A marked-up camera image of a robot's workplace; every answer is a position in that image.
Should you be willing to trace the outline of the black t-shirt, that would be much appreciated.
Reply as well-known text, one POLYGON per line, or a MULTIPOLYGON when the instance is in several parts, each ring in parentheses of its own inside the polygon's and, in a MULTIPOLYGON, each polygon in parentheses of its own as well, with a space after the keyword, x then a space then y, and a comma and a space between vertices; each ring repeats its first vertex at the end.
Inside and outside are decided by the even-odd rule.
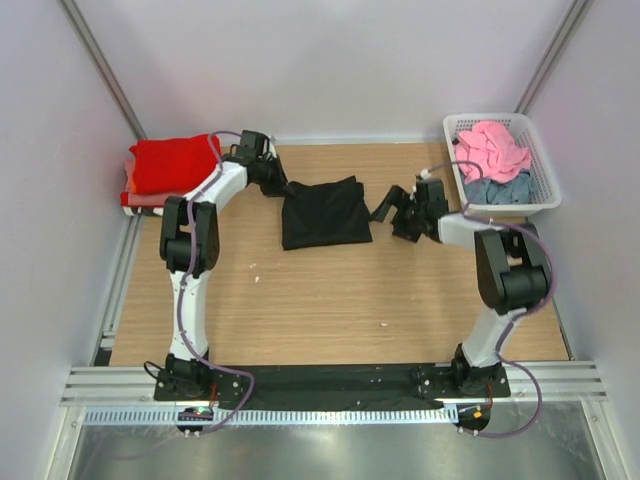
POLYGON ((289 187, 281 211, 285 251, 373 241, 364 185, 355 176, 317 185, 291 182, 289 187))

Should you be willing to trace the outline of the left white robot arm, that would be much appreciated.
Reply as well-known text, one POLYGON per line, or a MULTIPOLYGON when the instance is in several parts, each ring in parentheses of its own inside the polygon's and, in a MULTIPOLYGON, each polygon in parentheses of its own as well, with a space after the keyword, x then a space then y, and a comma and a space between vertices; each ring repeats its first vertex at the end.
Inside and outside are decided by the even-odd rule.
POLYGON ((214 387, 209 362, 206 296, 210 275, 220 255, 218 215, 249 185, 266 197, 291 193, 272 138, 244 130, 226 154, 206 137, 214 155, 213 171, 182 196, 165 200, 159 253, 173 292, 173 336, 165 364, 158 371, 156 400, 199 400, 214 387))

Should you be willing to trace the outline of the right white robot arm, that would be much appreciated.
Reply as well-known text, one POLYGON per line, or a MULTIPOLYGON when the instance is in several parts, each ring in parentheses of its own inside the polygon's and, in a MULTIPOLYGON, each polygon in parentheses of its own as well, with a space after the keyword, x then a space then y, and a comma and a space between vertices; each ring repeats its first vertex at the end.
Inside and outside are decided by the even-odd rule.
POLYGON ((411 193, 392 186, 371 214, 385 220, 394 208, 392 234, 417 242, 425 236, 475 255, 483 308, 470 335, 456 347, 448 378, 460 396, 484 396, 499 381, 502 352, 517 322, 544 303, 552 269, 530 224, 497 226, 452 212, 441 180, 419 179, 411 193))

